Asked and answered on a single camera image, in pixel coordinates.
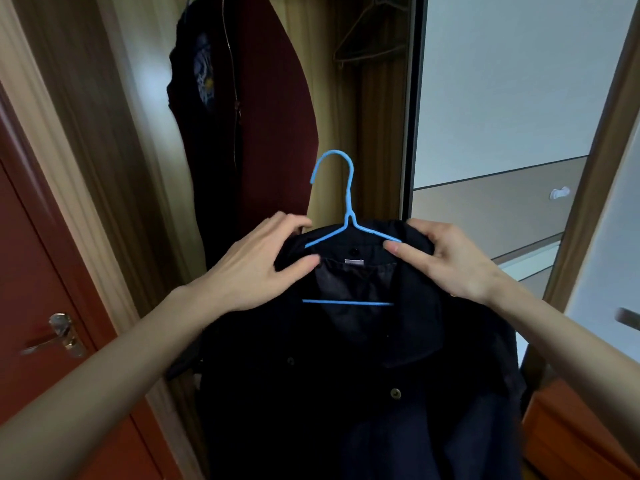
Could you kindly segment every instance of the dark red garment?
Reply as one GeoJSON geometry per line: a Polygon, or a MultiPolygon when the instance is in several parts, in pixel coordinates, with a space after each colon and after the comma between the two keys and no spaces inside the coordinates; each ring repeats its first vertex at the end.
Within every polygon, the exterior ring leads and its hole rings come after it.
{"type": "Polygon", "coordinates": [[[269,0],[194,1],[178,23],[170,58],[169,104],[211,267],[276,211],[306,214],[316,117],[300,61],[269,0]],[[194,75],[202,34],[214,81],[209,111],[194,75]]]}

